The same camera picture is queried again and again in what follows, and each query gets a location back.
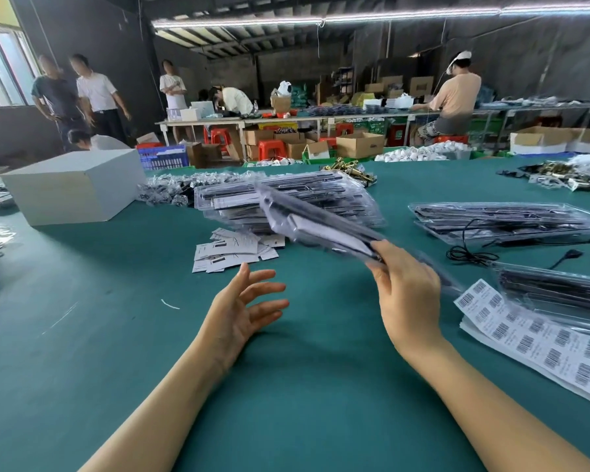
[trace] window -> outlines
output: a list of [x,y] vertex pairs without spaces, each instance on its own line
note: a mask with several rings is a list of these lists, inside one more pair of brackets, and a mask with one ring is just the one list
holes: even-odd
[[0,26],[0,107],[32,106],[32,82],[39,75],[24,33]]

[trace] peach t-shirt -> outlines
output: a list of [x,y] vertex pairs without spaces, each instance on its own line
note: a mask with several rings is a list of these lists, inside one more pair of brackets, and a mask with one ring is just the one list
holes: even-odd
[[481,77],[474,73],[459,74],[443,83],[428,107],[432,110],[442,109],[444,118],[458,114],[469,114],[474,110],[476,96],[481,88]]

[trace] green table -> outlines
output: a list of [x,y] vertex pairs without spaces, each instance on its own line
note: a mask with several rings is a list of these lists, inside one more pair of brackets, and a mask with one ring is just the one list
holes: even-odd
[[[467,285],[489,278],[485,269],[450,265],[447,246],[414,226],[406,205],[551,201],[590,208],[589,192],[495,175],[516,163],[523,161],[368,163],[379,178],[370,192],[389,222],[384,233],[428,253]],[[110,222],[39,230],[19,213],[0,222],[17,231],[0,258],[0,471],[73,471],[186,349],[235,271],[191,273],[195,245],[219,226],[194,209],[134,203]],[[577,248],[585,256],[562,267],[590,274],[590,246]],[[567,249],[495,252],[540,267]],[[362,263],[289,244],[261,267],[275,268],[287,283],[291,307],[250,342],[207,401],[175,470],[483,470],[437,395],[394,351]],[[590,402],[474,341],[459,330],[460,320],[445,298],[442,330],[459,352],[590,456]]]

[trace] man in dark t-shirt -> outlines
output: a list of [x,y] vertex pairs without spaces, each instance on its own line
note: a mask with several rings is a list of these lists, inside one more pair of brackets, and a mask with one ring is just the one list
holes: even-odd
[[42,54],[39,64],[44,70],[44,76],[39,76],[32,84],[31,94],[35,106],[44,117],[57,124],[63,150],[78,150],[68,141],[68,132],[72,129],[88,131],[89,128],[78,108],[76,86],[63,78],[59,68],[47,56]]

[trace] workbench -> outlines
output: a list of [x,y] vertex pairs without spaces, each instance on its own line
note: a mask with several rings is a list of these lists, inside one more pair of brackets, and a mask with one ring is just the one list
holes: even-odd
[[[485,116],[487,117],[485,122],[485,127],[481,134],[480,143],[478,145],[479,149],[483,148],[483,143],[485,141],[485,136],[488,133],[489,123],[494,115],[502,114],[504,116],[503,124],[500,128],[498,133],[498,137],[496,143],[500,141],[503,137],[505,127],[508,121],[513,121],[516,114],[520,112],[533,112],[533,111],[542,111],[542,110],[572,110],[572,109],[580,109],[582,114],[584,114],[584,119],[581,124],[581,127],[586,128],[588,127],[588,123],[590,122],[590,102],[580,103],[580,104],[564,104],[562,106],[511,106],[510,108],[481,108],[475,109],[473,115],[474,116]],[[322,122],[326,121],[328,123],[328,131],[333,129],[333,125],[340,121],[346,121],[347,119],[371,119],[371,118],[405,118],[406,119],[406,128],[405,128],[405,135],[404,135],[404,145],[407,145],[409,132],[410,132],[410,125],[412,122],[417,122],[417,118],[421,121],[428,122],[433,121],[439,117],[437,112],[426,112],[426,111],[410,111],[408,109],[398,110],[393,114],[350,114],[348,116],[292,116],[290,118],[259,118],[259,119],[241,119],[241,118],[213,118],[213,119],[201,119],[200,121],[162,121],[157,123],[160,126],[160,130],[164,135],[164,140],[166,145],[170,145],[168,140],[168,129],[174,127],[191,127],[192,128],[192,135],[194,136],[194,141],[197,141],[197,136],[194,131],[196,126],[205,127],[205,126],[235,126],[238,128],[238,134],[240,135],[240,141],[242,143],[243,149],[243,156],[244,160],[247,161],[247,149],[245,148],[245,135],[244,129],[248,126],[252,125],[262,125],[262,124],[275,124],[275,123],[299,123],[304,121],[314,121],[317,124],[317,132],[322,132]]]
[[[388,221],[381,231],[464,285],[491,281],[487,269],[451,264],[448,246],[415,226],[406,206],[480,200],[590,209],[590,192],[495,174],[524,163],[367,163],[378,175],[369,192]],[[0,224],[17,232],[0,258],[0,471],[76,471],[188,347],[236,270],[191,273],[195,245],[220,226],[192,208],[135,202],[109,222],[39,229],[10,211],[0,212]],[[569,248],[491,251],[547,267]],[[590,245],[577,248],[584,256],[560,268],[590,275]],[[363,263],[290,242],[279,255],[252,269],[275,269],[291,306],[212,393],[175,470],[484,470],[437,394],[394,350]],[[590,456],[590,402],[461,331],[452,298],[442,298],[441,311],[443,334],[463,357]]]

